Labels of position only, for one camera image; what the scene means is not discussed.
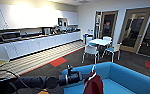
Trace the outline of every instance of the white wall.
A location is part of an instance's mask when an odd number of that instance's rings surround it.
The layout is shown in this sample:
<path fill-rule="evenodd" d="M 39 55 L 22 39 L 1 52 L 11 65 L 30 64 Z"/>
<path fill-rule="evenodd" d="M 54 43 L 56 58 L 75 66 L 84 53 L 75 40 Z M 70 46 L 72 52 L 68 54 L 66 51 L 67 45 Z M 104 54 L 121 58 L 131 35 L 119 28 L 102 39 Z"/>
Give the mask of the white wall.
<path fill-rule="evenodd" d="M 113 37 L 113 44 L 117 44 L 120 37 L 126 9 L 142 7 L 150 7 L 150 0 L 103 0 L 100 2 L 83 4 L 81 6 L 78 6 L 78 27 L 81 29 L 81 38 L 88 29 L 94 30 L 96 11 L 106 12 L 118 10 L 118 16 Z"/>

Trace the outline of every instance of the wall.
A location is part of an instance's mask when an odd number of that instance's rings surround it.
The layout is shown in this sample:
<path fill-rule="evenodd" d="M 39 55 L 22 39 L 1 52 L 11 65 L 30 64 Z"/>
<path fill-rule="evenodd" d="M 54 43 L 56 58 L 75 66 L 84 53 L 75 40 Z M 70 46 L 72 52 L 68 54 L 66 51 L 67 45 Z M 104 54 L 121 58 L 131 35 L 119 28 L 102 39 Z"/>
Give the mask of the wall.
<path fill-rule="evenodd" d="M 47 0 L 0 0 L 0 4 L 29 5 L 36 8 L 50 7 L 55 10 L 72 11 L 72 12 L 77 11 L 75 6 L 55 3 Z"/>
<path fill-rule="evenodd" d="M 126 9 L 142 7 L 150 7 L 150 0 L 103 0 L 100 2 L 83 4 L 81 6 L 78 6 L 78 27 L 81 29 L 82 32 L 81 37 L 87 32 L 88 29 L 94 30 L 96 11 L 106 12 L 118 10 L 118 16 L 113 37 L 113 44 L 117 44 L 120 37 Z"/>

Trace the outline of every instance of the white chair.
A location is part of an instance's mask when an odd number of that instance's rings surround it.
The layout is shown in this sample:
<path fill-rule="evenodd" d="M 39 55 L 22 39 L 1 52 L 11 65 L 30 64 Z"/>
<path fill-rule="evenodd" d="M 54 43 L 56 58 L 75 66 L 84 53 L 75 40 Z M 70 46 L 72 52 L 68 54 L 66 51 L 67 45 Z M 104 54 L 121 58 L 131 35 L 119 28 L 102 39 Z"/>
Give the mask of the white chair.
<path fill-rule="evenodd" d="M 111 37 L 108 37 L 108 36 L 104 36 L 104 37 L 103 37 L 103 40 L 112 41 L 112 38 L 111 38 Z"/>
<path fill-rule="evenodd" d="M 95 46 L 96 44 L 95 43 L 90 43 L 89 41 L 92 40 L 92 37 L 87 37 L 86 38 L 86 45 L 92 45 L 92 46 Z"/>
<path fill-rule="evenodd" d="M 104 37 L 103 37 L 103 40 L 112 41 L 112 38 L 111 38 L 111 37 L 108 37 L 108 36 L 104 36 Z"/>
<path fill-rule="evenodd" d="M 99 52 L 97 51 L 97 47 L 90 46 L 90 45 L 86 45 L 85 46 L 85 51 L 84 51 L 84 54 L 83 54 L 82 63 L 84 62 L 84 57 L 85 57 L 86 53 L 95 55 L 95 64 L 96 64 L 96 62 L 97 62 L 97 54 L 98 54 L 98 59 L 99 59 Z"/>
<path fill-rule="evenodd" d="M 118 52 L 118 60 L 119 60 L 119 57 L 120 57 L 120 50 L 119 50 L 120 45 L 121 45 L 121 43 L 120 43 L 120 44 L 117 44 L 117 45 L 115 45 L 115 46 L 113 46 L 113 47 L 106 48 L 106 49 L 104 50 L 103 54 L 102 54 L 102 58 L 104 57 L 104 54 L 105 54 L 106 51 L 111 52 L 111 53 L 112 53 L 112 62 L 113 62 L 114 53 L 115 53 L 115 52 Z"/>

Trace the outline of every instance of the chair leg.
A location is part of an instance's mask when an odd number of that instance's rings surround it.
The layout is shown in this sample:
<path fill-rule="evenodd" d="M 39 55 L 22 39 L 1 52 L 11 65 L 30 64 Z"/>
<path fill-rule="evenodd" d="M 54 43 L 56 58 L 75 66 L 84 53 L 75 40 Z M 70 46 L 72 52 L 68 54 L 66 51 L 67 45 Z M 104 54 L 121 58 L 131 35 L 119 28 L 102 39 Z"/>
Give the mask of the chair leg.
<path fill-rule="evenodd" d="M 104 57 L 104 54 L 105 54 L 105 50 L 104 50 L 104 52 L 103 52 L 103 54 L 102 54 L 102 58 Z"/>
<path fill-rule="evenodd" d="M 97 55 L 95 54 L 95 64 L 97 63 Z"/>
<path fill-rule="evenodd" d="M 82 60 L 82 63 L 84 62 L 84 56 L 85 56 L 85 53 L 83 54 L 83 60 Z"/>
<path fill-rule="evenodd" d="M 98 52 L 98 57 L 97 58 L 98 58 L 98 60 L 100 59 L 99 52 Z"/>
<path fill-rule="evenodd" d="M 114 58 L 114 53 L 112 53 L 112 62 L 113 62 L 113 58 Z"/>
<path fill-rule="evenodd" d="M 119 60 L 119 58 L 120 58 L 120 50 L 118 51 L 118 60 Z"/>

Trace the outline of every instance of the appliance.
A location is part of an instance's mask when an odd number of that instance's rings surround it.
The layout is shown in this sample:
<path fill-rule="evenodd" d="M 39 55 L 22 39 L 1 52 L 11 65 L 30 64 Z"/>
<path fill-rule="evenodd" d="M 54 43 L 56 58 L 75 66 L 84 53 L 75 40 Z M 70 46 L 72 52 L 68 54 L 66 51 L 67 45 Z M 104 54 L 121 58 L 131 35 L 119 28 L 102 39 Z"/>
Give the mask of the appliance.
<path fill-rule="evenodd" d="M 21 39 L 20 31 L 0 33 L 3 41 Z"/>

